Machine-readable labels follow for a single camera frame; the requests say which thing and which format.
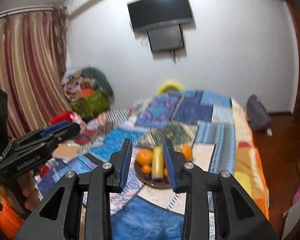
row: bowl of fruit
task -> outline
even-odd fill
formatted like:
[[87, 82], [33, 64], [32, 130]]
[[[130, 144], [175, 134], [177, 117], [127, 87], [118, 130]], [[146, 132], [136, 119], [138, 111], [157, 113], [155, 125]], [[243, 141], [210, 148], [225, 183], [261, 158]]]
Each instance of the bowl of fruit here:
[[[192, 161], [192, 149], [190, 146], [183, 145], [181, 152], [185, 155], [187, 162]], [[157, 189], [170, 187], [162, 146], [156, 146], [152, 150], [142, 148], [138, 151], [134, 169], [140, 181], [149, 187]]]

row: curtain rod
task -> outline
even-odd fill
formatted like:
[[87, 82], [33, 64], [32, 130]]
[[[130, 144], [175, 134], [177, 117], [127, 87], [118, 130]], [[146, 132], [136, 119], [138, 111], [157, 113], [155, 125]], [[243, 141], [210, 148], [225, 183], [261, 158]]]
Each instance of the curtain rod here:
[[6, 10], [3, 12], [0, 12], [0, 18], [18, 14], [18, 13], [25, 13], [25, 12], [32, 12], [32, 11], [52, 11], [54, 8], [53, 5], [35, 5], [35, 6], [24, 6], [24, 7], [18, 7], [10, 10]]

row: patchwork quilt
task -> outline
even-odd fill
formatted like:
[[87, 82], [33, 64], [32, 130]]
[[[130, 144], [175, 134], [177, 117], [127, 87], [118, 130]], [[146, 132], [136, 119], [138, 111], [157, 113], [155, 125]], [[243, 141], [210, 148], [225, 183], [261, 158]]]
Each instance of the patchwork quilt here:
[[[160, 145], [168, 137], [177, 151], [183, 144], [190, 145], [193, 163], [203, 170], [214, 173], [228, 170], [237, 174], [242, 178], [242, 185], [246, 185], [244, 188], [250, 190], [256, 202], [258, 198], [258, 205], [267, 213], [263, 202], [266, 186], [262, 167], [258, 165], [258, 152], [254, 148], [244, 111], [233, 99], [205, 90], [172, 92], [140, 100], [134, 105], [132, 114], [127, 116], [127, 113], [121, 109], [104, 116], [98, 125], [112, 122], [113, 128], [106, 135], [100, 134], [88, 147], [83, 147], [82, 153], [74, 159], [56, 163], [38, 184], [41, 193], [45, 195], [69, 170], [83, 173], [108, 161], [113, 152], [121, 149], [123, 140], [130, 138], [133, 154], [127, 186], [121, 194], [110, 194], [113, 238], [180, 239], [186, 194], [143, 185], [133, 165], [141, 147]], [[93, 155], [99, 163], [84, 156], [86, 153]], [[215, 239], [211, 195], [208, 198], [209, 237]]]

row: gray bag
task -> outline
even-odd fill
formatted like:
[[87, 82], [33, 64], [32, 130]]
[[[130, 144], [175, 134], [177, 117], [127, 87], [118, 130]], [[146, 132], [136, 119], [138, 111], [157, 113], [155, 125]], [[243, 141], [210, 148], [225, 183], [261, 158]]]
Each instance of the gray bag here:
[[247, 117], [253, 132], [258, 132], [271, 126], [271, 117], [256, 95], [247, 101]]

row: orange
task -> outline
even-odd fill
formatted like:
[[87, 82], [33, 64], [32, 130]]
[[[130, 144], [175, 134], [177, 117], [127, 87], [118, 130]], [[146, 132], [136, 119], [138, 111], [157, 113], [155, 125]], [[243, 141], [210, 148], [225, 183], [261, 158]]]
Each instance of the orange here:
[[149, 164], [143, 165], [141, 170], [142, 170], [143, 174], [145, 174], [145, 175], [150, 175], [152, 172], [152, 168]]
[[164, 168], [164, 169], [163, 169], [163, 175], [165, 176], [165, 178], [167, 178], [167, 177], [168, 177], [167, 168]]
[[192, 161], [192, 149], [189, 145], [184, 144], [182, 147], [181, 152], [183, 153], [183, 155], [186, 157], [187, 162]]
[[150, 164], [152, 162], [153, 153], [148, 149], [141, 149], [137, 153], [136, 161], [142, 167], [143, 165]]

